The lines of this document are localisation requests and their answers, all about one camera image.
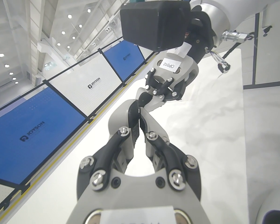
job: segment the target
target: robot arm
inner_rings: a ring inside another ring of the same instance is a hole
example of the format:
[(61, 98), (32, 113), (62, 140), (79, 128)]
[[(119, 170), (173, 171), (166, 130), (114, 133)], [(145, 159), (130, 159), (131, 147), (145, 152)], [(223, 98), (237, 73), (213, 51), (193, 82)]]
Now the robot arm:
[[(137, 100), (120, 105), (111, 115), (108, 127), (107, 144), (80, 163), (78, 202), (67, 224), (118, 223), (108, 216), (108, 211), (147, 207), (154, 210), (160, 206), (173, 207), (176, 223), (210, 224), (200, 204), (198, 162), (170, 143), (168, 134), (156, 120), (144, 108), (138, 108)], [(133, 158), (139, 127), (145, 135), (146, 156), (155, 174), (131, 177), (124, 173)], [(126, 217), (123, 215), (119, 223), (126, 223)]]
[[(146, 85), (138, 90), (137, 100), (127, 100), (111, 115), (108, 143), (81, 161), (78, 202), (67, 224), (115, 223), (107, 210), (158, 206), (172, 206), (176, 223), (210, 224), (200, 204), (198, 162), (170, 143), (149, 112), (182, 98), (206, 53), (212, 54), (220, 70), (228, 70), (230, 65), (213, 47), (223, 40), (252, 39), (233, 30), (276, 0), (192, 0), (191, 7), (186, 1), (132, 1), (121, 7), (123, 38), (155, 52), (168, 51), (145, 76)], [(124, 173), (134, 156), (139, 126), (155, 174), (130, 177)]]

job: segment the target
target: metal screw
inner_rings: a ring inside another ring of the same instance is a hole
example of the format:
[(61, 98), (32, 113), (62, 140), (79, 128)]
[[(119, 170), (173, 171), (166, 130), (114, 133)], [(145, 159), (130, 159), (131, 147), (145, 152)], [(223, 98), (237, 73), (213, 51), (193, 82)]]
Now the metal screw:
[(178, 169), (171, 170), (169, 173), (169, 182), (174, 189), (179, 191), (182, 191), (186, 187), (182, 177), (182, 172)]
[(128, 136), (130, 133), (130, 129), (126, 126), (123, 126), (119, 129), (120, 133), (121, 133), (121, 137), (125, 137)]
[(180, 70), (181, 70), (181, 68), (179, 67), (179, 68), (176, 70), (175, 74), (179, 74), (179, 73), (180, 73)]
[(157, 136), (157, 135), (156, 135), (155, 132), (151, 132), (151, 133), (149, 134), (149, 137), (150, 137), (151, 139), (154, 139), (156, 136)]
[(169, 142), (169, 139), (165, 136), (163, 136), (162, 139), (164, 140), (164, 142)]
[(83, 160), (80, 162), (80, 169), (83, 169), (84, 167), (88, 166), (88, 165), (92, 165), (94, 162), (94, 159), (92, 156), (88, 156), (83, 158)]
[(185, 165), (190, 168), (190, 169), (196, 169), (198, 167), (198, 162), (195, 159), (195, 157), (191, 156), (191, 155), (187, 155), (188, 159), (185, 162)]
[(182, 175), (174, 173), (172, 177), (174, 183), (179, 186), (179, 183), (182, 182)]
[(126, 134), (126, 133), (127, 133), (127, 128), (124, 127), (124, 126), (121, 127), (121, 128), (120, 128), (120, 133), (121, 133), (121, 134)]
[(102, 183), (103, 181), (103, 175), (101, 175), (100, 173), (97, 173), (94, 175), (93, 177), (93, 184), (95, 186), (99, 185), (100, 183)]
[(100, 169), (92, 174), (92, 176), (90, 177), (90, 182), (89, 182), (92, 190), (98, 191), (103, 188), (103, 186), (104, 186), (103, 179), (104, 179), (105, 174), (106, 174), (106, 171), (102, 170), (102, 169)]

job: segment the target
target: wire connector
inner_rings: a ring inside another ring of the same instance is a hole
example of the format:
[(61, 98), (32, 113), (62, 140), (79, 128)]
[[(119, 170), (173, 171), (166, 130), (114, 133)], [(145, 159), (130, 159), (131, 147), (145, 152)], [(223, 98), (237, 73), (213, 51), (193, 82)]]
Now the wire connector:
[(221, 37), (222, 41), (233, 41), (237, 43), (244, 43), (249, 34), (236, 31), (224, 31)]

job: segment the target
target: label sticker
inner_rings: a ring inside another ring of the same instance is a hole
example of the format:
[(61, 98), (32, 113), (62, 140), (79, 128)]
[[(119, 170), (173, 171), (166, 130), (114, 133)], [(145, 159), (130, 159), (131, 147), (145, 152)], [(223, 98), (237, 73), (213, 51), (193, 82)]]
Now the label sticker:
[(181, 63), (182, 62), (175, 61), (175, 60), (168, 59), (168, 58), (164, 58), (161, 65), (160, 65), (160, 68), (163, 68), (165, 70), (168, 70), (168, 71), (171, 71), (171, 72), (175, 73)]
[(172, 224), (176, 223), (172, 206), (104, 210), (100, 224)]
[(172, 53), (180, 56), (181, 58), (185, 58), (185, 56), (188, 54), (189, 50), (192, 48), (191, 44), (188, 44), (184, 42), (182, 46), (174, 49), (169, 49), (167, 53)]

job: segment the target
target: cable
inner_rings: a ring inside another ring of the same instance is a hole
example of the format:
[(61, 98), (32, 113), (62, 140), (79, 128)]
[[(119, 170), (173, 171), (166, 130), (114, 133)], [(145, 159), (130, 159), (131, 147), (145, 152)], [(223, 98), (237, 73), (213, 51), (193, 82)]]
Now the cable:
[[(245, 41), (247, 40), (252, 40), (254, 38), (254, 32), (250, 32), (248, 34), (248, 36), (245, 38)], [(223, 59), (225, 59), (236, 47), (238, 47), (240, 44), (242, 43), (235, 43), (234, 46), (232, 46), (226, 53), (225, 55), (222, 57)]]

